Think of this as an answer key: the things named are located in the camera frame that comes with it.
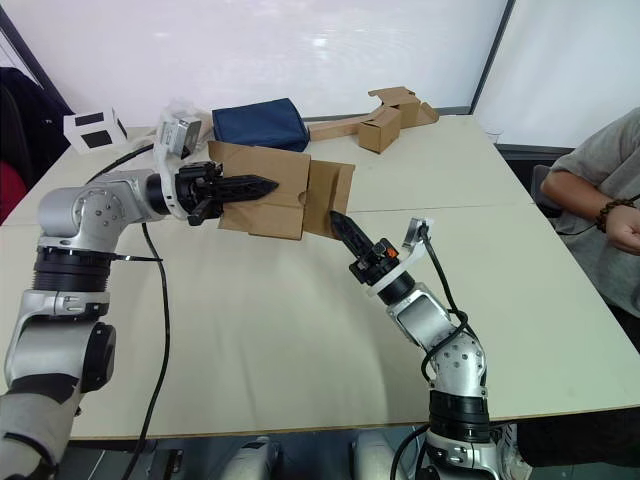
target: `hand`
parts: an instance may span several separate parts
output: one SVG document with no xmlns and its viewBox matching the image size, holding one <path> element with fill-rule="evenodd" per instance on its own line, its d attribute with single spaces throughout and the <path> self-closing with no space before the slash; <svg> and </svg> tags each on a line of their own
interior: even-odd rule
<svg viewBox="0 0 640 480">
<path fill-rule="evenodd" d="M 606 230 L 614 247 L 640 256 L 640 210 L 618 205 L 607 215 Z"/>
</svg>

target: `gray t-shirt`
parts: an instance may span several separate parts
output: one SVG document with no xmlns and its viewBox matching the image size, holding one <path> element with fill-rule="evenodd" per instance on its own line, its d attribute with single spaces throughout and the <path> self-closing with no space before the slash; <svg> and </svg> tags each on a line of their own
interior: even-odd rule
<svg viewBox="0 0 640 480">
<path fill-rule="evenodd" d="M 640 108 L 595 133 L 551 169 L 579 175 L 612 198 L 640 194 Z M 635 205 L 640 207 L 640 200 Z M 591 224 L 566 211 L 555 222 L 565 233 Z M 640 257 L 611 246 L 595 227 L 562 239 L 605 301 L 640 317 Z"/>
</svg>

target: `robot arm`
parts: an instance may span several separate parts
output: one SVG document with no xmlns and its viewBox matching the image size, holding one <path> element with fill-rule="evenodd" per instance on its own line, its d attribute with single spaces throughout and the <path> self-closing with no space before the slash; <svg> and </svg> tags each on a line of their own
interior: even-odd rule
<svg viewBox="0 0 640 480">
<path fill-rule="evenodd" d="M 193 122 L 181 121 L 169 118 L 160 128 L 154 145 L 160 174 L 107 173 L 42 199 L 33 288 L 23 294 L 5 360 L 0 479 L 48 478 L 82 396 L 111 378 L 116 334 L 100 317 L 109 308 L 111 262 L 123 258 L 114 254 L 120 233 L 169 213 L 199 225 L 219 217 L 226 202 L 260 198 L 278 186 L 253 175 L 222 178 L 213 162 L 183 163 L 181 153 L 189 153 L 195 137 L 188 134 Z"/>
<path fill-rule="evenodd" d="M 410 255 L 400 261 L 398 251 L 386 239 L 373 243 L 349 217 L 331 212 L 334 233 L 356 257 L 349 266 L 360 283 L 370 286 L 387 306 L 387 314 L 406 337 L 430 354 L 436 373 L 429 384 L 427 454 L 440 471 L 438 478 L 458 478 L 452 469 L 480 470 L 499 479 L 496 446 L 489 437 L 486 360 L 478 339 L 462 330 L 455 334 L 449 312 L 423 283 L 417 283 L 407 267 L 426 253 L 421 229 L 424 219 L 413 219 L 403 246 Z"/>
</svg>

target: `white box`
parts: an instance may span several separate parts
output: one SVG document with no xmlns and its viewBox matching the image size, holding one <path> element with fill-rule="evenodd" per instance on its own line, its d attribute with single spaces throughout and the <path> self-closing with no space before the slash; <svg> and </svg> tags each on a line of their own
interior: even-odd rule
<svg viewBox="0 0 640 480">
<path fill-rule="evenodd" d="M 127 143 L 127 131 L 113 108 L 65 116 L 64 136 L 79 153 L 95 152 Z"/>
</svg>

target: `navy blue bag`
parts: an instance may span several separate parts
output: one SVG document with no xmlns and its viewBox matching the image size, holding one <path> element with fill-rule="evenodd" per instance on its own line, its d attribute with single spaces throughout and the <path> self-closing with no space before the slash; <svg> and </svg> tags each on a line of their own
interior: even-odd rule
<svg viewBox="0 0 640 480">
<path fill-rule="evenodd" d="M 212 113 L 213 133 L 221 142 L 294 152 L 302 152 L 309 143 L 309 131 L 288 98 Z"/>
</svg>

